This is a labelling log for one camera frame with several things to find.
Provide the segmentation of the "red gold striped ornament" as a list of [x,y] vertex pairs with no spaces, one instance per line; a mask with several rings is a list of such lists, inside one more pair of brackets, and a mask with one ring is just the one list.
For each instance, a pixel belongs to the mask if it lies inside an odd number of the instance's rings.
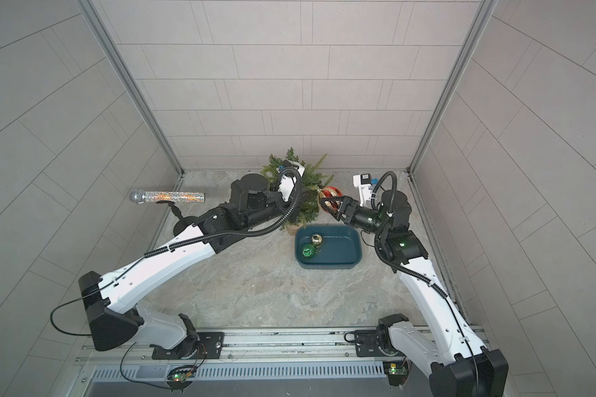
[[326,186],[321,190],[320,197],[343,196],[342,192],[333,186]]

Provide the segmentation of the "gold ball ornament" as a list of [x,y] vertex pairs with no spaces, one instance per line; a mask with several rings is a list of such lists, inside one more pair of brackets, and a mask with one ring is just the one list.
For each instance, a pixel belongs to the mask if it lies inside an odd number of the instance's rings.
[[315,247],[319,247],[323,244],[323,237],[319,234],[311,235],[311,244]]

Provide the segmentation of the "green glitter ball ornament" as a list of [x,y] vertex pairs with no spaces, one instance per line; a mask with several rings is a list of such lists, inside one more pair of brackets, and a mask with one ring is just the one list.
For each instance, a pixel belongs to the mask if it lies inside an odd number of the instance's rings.
[[313,256],[315,256],[317,254],[318,250],[317,247],[314,246],[311,243],[306,243],[304,245],[301,246],[301,256],[303,258],[312,258]]

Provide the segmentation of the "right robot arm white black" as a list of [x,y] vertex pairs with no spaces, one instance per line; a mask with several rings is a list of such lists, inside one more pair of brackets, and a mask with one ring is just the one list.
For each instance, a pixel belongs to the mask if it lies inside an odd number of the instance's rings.
[[373,235],[378,259],[407,286],[434,337],[429,341],[404,317],[391,315],[377,328],[382,350],[409,359],[428,378],[434,396],[503,395],[508,362],[500,350],[485,346],[445,291],[427,250],[410,229],[407,196],[387,190],[381,203],[367,207],[349,196],[320,202],[336,220]]

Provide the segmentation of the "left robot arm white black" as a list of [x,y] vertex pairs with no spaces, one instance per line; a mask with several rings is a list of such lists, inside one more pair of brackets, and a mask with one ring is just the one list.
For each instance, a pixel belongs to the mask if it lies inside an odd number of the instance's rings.
[[98,352],[126,342],[147,343],[170,355],[189,358],[200,339],[188,316],[147,309],[141,300],[182,271],[246,238],[267,235],[298,212],[304,190],[299,170],[281,170],[273,185],[259,174],[233,182],[232,196],[196,218],[163,246],[103,276],[79,278],[90,336]]

